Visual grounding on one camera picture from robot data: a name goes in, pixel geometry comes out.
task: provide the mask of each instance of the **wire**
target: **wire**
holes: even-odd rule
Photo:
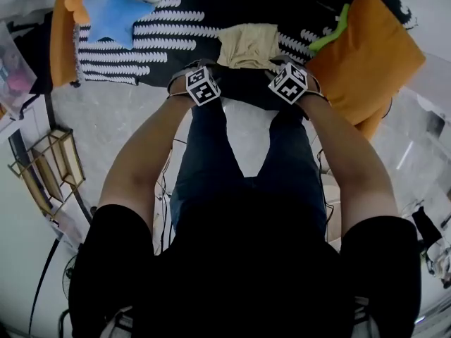
[[[56,248],[58,248],[59,245],[59,240],[55,239],[54,244],[51,246],[50,248],[50,252],[49,252],[49,256],[47,256],[47,260],[44,264],[44,269],[42,269],[42,273],[41,273],[41,277],[39,279],[39,282],[37,283],[37,288],[36,288],[36,292],[35,292],[35,298],[33,300],[33,304],[31,307],[31,314],[30,314],[30,324],[28,325],[28,335],[31,337],[31,327],[32,327],[32,323],[33,323],[33,316],[35,314],[35,308],[36,308],[36,302],[37,302],[37,297],[39,296],[39,292],[41,290],[41,286],[42,286],[42,282],[44,281],[45,275],[47,273],[47,269],[49,268],[50,262],[55,254]]]
[[[404,219],[407,219],[408,217],[411,217],[412,216],[412,214],[414,213],[414,212],[407,212],[407,213],[404,213],[404,211],[408,208],[408,207],[410,207],[410,206],[412,206],[412,205],[415,205],[414,206],[414,209],[417,207],[417,206],[422,206],[423,205],[423,203],[424,203],[424,199],[422,199],[422,200],[418,200],[418,199],[414,199],[413,201],[411,201],[410,203],[408,203],[402,210],[401,210],[401,212],[400,212],[400,215],[401,215],[401,218],[404,218]]]
[[[382,117],[382,119],[384,119],[388,115],[390,110],[392,110],[392,105],[393,105],[393,98],[390,100],[390,106],[388,107],[388,111],[387,111],[387,113],[385,113],[385,115]]]
[[[318,159],[319,162],[319,174],[318,174],[318,178],[319,178],[319,182],[321,184],[321,190],[323,192],[323,200],[324,200],[324,205],[326,206],[326,208],[330,209],[330,214],[326,220],[326,234],[328,233],[328,225],[329,225],[329,221],[332,218],[333,215],[333,211],[335,210],[335,207],[332,204],[328,204],[328,202],[326,201],[326,195],[324,194],[324,186],[323,186],[323,179],[321,178],[321,171],[323,169],[323,165],[321,163],[321,154],[323,153],[323,149],[320,150],[317,155],[316,155],[316,159]]]
[[[179,142],[179,143],[183,143],[183,144],[187,144],[187,142],[184,142],[183,140],[180,140],[180,139],[174,139],[174,142]]]
[[[310,147],[313,145],[313,143],[315,142],[317,137],[318,137],[318,135],[316,135],[315,138],[313,138],[313,140],[311,141]]]
[[[69,310],[66,309],[59,316],[59,319],[58,319],[58,337],[59,338],[64,338],[64,318],[67,316],[68,313],[69,313]]]
[[[168,214],[168,203],[166,202],[166,177],[164,176],[164,173],[169,168],[169,163],[171,162],[171,156],[172,156],[172,148],[169,151],[168,160],[166,161],[166,164],[161,171],[161,214],[163,214],[163,232],[161,233],[160,238],[160,245],[161,245],[161,252],[163,253],[164,249],[164,233],[166,232],[166,221],[167,221],[167,214]]]
[[[184,142],[183,140],[180,140],[180,139],[174,139],[173,141],[179,142],[179,143],[182,143],[185,145],[187,144],[187,142]],[[158,180],[156,181],[156,183],[161,188],[161,198],[157,197],[157,199],[159,201],[161,201],[161,214],[163,216],[163,232],[161,232],[161,237],[160,237],[160,246],[161,246],[160,252],[161,253],[163,253],[163,249],[164,249],[164,235],[166,233],[166,223],[168,222],[168,202],[166,200],[166,195],[169,196],[168,192],[166,191],[167,184],[166,184],[166,176],[164,174],[168,171],[169,164],[171,163],[172,153],[173,153],[173,146],[171,147],[171,150],[169,151],[168,160],[166,161],[166,164],[164,165],[163,170],[161,171],[161,183]],[[172,229],[173,229],[173,224],[172,224],[172,220],[171,220],[171,226],[169,227],[168,245],[171,245]]]

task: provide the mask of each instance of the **green cloth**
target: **green cloth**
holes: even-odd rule
[[[347,28],[347,12],[349,11],[349,9],[350,9],[349,4],[345,4],[343,6],[343,9],[341,10],[341,14],[340,14],[340,20],[338,21],[338,25],[337,25],[337,28],[335,29],[335,31],[326,37],[322,37],[322,38],[316,40],[315,42],[312,42],[309,45],[310,50],[317,53],[325,45],[338,39],[338,37],[341,35],[341,33],[343,31],[345,31],[345,29]]]

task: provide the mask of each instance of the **orange cushion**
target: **orange cushion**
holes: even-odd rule
[[[77,80],[73,14],[64,7],[64,0],[55,0],[50,33],[50,73],[54,87]]]
[[[333,108],[357,127],[371,126],[365,134],[371,138],[381,111],[424,61],[419,47],[381,0],[354,0],[347,29],[307,68]],[[371,124],[365,124],[370,118]]]

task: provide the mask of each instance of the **beige cloth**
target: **beige cloth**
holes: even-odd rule
[[[231,69],[274,69],[269,59],[280,55],[277,25],[242,24],[222,29],[218,64]]]

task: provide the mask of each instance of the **white floor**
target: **white floor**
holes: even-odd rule
[[[446,157],[426,138],[429,115],[414,97],[408,89],[400,92],[371,143],[392,178],[399,210],[406,213],[409,206],[403,208],[408,204],[424,199],[427,214],[439,226],[451,213],[451,202],[438,177],[450,167]],[[104,178],[122,145],[165,98],[165,89],[112,82],[83,82],[78,89],[65,86],[52,92],[56,121],[74,129],[87,178],[80,193],[88,206],[97,205]],[[268,128],[275,112],[237,101],[225,101],[224,107],[228,136],[237,161],[245,175],[256,175],[268,151]],[[186,141],[190,121],[188,113],[176,135],[178,139]],[[306,129],[316,155],[321,145],[308,122]],[[184,149],[184,144],[174,142],[166,173],[168,191],[175,184]],[[159,204],[156,213],[161,214]],[[427,308],[446,291],[428,273],[424,272],[423,276],[422,308]]]

